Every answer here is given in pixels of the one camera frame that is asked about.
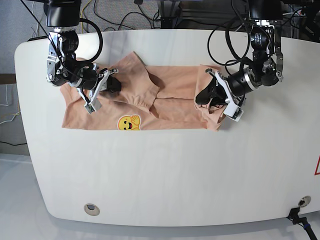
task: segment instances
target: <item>smiley face emoji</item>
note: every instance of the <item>smiley face emoji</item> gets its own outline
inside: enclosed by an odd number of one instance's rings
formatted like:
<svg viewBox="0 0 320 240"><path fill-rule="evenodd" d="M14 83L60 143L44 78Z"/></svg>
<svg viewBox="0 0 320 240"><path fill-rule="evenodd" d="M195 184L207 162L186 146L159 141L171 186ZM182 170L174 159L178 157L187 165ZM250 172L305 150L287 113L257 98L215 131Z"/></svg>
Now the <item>smiley face emoji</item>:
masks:
<svg viewBox="0 0 320 240"><path fill-rule="evenodd" d="M118 121L119 130L130 130L130 131L139 131L140 130L140 116L123 116Z"/></svg>

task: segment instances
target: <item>folded shirt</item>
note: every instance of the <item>folded shirt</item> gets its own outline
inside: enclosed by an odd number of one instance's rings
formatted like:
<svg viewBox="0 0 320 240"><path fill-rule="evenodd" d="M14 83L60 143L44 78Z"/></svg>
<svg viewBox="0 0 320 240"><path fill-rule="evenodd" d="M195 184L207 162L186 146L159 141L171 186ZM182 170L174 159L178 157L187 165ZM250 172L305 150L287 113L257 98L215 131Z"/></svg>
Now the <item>folded shirt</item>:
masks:
<svg viewBox="0 0 320 240"><path fill-rule="evenodd" d="M111 67L122 84L116 93L101 92L102 107L92 114L78 91L60 90L66 102L63 128L84 130L211 129L217 131L224 106L198 105L195 97L211 82L212 66L145 66L134 53Z"/></svg>

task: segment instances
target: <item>round hole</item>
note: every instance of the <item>round hole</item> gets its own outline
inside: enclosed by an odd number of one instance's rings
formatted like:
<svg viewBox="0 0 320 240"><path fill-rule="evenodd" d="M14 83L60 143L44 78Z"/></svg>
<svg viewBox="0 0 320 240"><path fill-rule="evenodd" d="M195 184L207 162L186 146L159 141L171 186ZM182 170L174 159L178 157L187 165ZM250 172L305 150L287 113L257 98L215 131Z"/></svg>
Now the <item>round hole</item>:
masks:
<svg viewBox="0 0 320 240"><path fill-rule="evenodd" d="M100 209L92 203L84 205L84 211L90 216L98 216L100 214Z"/></svg>
<svg viewBox="0 0 320 240"><path fill-rule="evenodd" d="M305 196L299 201L298 206L300 208L304 208L304 207L308 206L310 202L311 202L311 197Z"/></svg>
<svg viewBox="0 0 320 240"><path fill-rule="evenodd" d="M93 211L93 210L95 210L95 206L93 206L93 205L87 205L86 206L89 210L91 210L91 211Z"/></svg>

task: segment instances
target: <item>white table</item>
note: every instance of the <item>white table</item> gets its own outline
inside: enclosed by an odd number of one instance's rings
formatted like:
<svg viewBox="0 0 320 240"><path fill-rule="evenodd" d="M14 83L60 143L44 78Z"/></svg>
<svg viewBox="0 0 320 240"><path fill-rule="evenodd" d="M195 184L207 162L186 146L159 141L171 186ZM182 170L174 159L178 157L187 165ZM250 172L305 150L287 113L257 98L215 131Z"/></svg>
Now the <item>white table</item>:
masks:
<svg viewBox="0 0 320 240"><path fill-rule="evenodd" d="M97 62L110 65L135 51L146 65L212 65L209 34L105 32ZM231 38L240 54L246 35L232 33ZM79 39L77 56L93 56L97 35ZM301 213L320 210L320 175L315 176L320 154L319 44L283 38L284 82L248 94L238 123L226 119L219 132L134 135L61 128L66 105L59 89L46 81L48 44L21 44L15 69L31 160L53 216L131 226L225 225L286 217L307 195L312 201ZM224 32L217 32L211 45L217 59L231 59ZM97 205L100 214L86 214L85 204Z"/></svg>

